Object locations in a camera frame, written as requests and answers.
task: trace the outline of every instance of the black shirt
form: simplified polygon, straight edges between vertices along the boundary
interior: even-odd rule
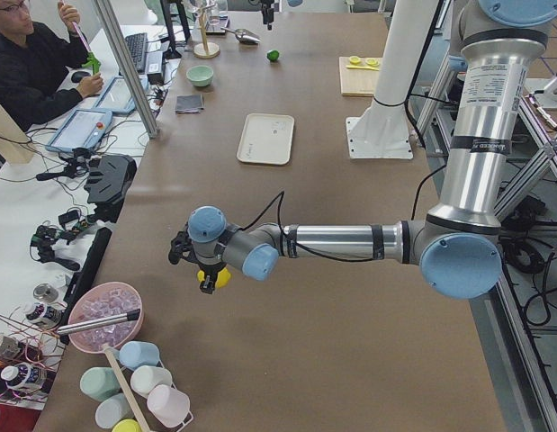
[[[88,52],[78,37],[70,43],[41,22],[22,48],[0,34],[0,104],[23,131],[75,107],[82,96],[75,89],[59,90],[67,67],[80,68]]]

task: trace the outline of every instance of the glasses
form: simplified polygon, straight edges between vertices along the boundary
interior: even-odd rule
[[[14,15],[14,14],[17,14],[18,11],[20,11],[21,9],[23,11],[28,11],[29,3],[30,3],[30,0],[22,0],[18,4],[11,4],[7,7],[0,7],[0,11],[6,12],[6,13],[11,14],[11,15]]]

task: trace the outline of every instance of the wooden cutting board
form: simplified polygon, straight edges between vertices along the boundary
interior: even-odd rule
[[[349,57],[338,58],[340,70],[340,90],[343,96],[374,96],[380,71],[347,69]],[[382,64],[382,58],[374,57]]]

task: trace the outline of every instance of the brown table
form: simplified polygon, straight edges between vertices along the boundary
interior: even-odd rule
[[[417,148],[411,161],[347,153],[345,118],[370,99],[340,95],[338,57],[382,56],[379,15],[281,13],[268,32],[259,13],[236,13],[232,24],[262,43],[229,35],[215,40],[215,59],[186,53],[96,280],[139,290],[138,339],[160,347],[190,396],[195,420],[186,430],[505,430],[468,302],[434,292],[417,267],[281,258],[267,282],[231,270],[229,286],[208,295],[195,266],[168,263],[170,240],[198,206],[219,206],[245,225],[285,190],[285,224],[393,224],[409,217],[428,172]],[[269,49],[279,62],[266,60]],[[199,63],[216,73],[202,91],[184,77]],[[175,97],[195,93],[205,111],[175,115]],[[237,161],[249,113],[294,117],[288,165]],[[430,184],[424,191],[419,217],[436,202]],[[97,404],[78,389],[93,365],[105,365],[103,356],[67,350],[36,432],[96,430]]]

